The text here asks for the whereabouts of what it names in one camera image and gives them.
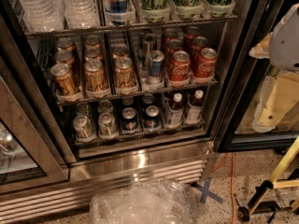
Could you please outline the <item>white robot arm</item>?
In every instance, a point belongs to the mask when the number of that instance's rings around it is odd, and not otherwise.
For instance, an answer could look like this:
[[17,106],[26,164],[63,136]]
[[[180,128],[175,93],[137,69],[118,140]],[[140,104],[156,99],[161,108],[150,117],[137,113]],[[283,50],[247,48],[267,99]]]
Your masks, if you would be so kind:
[[299,71],[299,4],[293,5],[274,28],[269,60],[280,69]]

